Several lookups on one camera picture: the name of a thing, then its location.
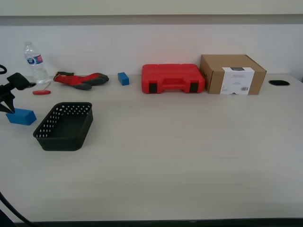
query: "red and black glove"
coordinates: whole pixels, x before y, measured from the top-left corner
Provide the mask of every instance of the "red and black glove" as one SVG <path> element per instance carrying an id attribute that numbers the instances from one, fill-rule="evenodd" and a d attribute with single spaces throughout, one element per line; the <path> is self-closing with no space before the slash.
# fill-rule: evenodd
<path id="1" fill-rule="evenodd" d="M 102 73 L 93 73 L 89 76 L 80 77 L 75 76 L 73 72 L 57 72 L 53 80 L 70 85 L 76 89 L 90 90 L 92 86 L 105 84 L 109 81 L 109 78 Z"/>

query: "foam block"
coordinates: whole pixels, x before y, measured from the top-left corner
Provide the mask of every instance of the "foam block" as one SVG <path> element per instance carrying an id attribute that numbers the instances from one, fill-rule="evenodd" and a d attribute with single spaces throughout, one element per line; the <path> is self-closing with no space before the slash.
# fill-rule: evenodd
<path id="1" fill-rule="evenodd" d="M 120 83 L 122 84 L 122 86 L 129 85 L 129 78 L 125 72 L 118 73 L 118 79 L 119 79 Z"/>
<path id="2" fill-rule="evenodd" d="M 37 120 L 34 111 L 15 109 L 15 113 L 6 113 L 9 122 L 13 124 L 31 125 L 35 120 Z"/>

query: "plastic bottle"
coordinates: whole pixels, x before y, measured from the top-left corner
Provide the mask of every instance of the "plastic bottle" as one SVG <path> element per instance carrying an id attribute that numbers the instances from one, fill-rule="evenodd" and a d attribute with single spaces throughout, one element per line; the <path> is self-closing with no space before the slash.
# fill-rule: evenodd
<path id="1" fill-rule="evenodd" d="M 32 68 L 34 80 L 37 84 L 45 84 L 52 79 L 48 76 L 39 50 L 30 41 L 24 42 L 24 55 Z"/>

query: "bottle cap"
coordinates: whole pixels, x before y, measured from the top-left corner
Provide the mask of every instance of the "bottle cap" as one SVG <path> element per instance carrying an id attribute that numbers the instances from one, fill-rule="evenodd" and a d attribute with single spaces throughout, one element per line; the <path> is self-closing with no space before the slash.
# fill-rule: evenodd
<path id="1" fill-rule="evenodd" d="M 25 44 L 26 46 L 28 46 L 28 45 L 31 45 L 32 42 L 31 42 L 31 41 L 25 41 L 24 44 Z"/>

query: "white label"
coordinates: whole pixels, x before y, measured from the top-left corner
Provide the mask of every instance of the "white label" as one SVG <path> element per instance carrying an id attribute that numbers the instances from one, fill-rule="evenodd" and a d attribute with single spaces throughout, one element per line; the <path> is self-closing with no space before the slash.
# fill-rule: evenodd
<path id="1" fill-rule="evenodd" d="M 248 95 L 255 71 L 248 67 L 223 67 L 225 74 L 220 94 Z"/>

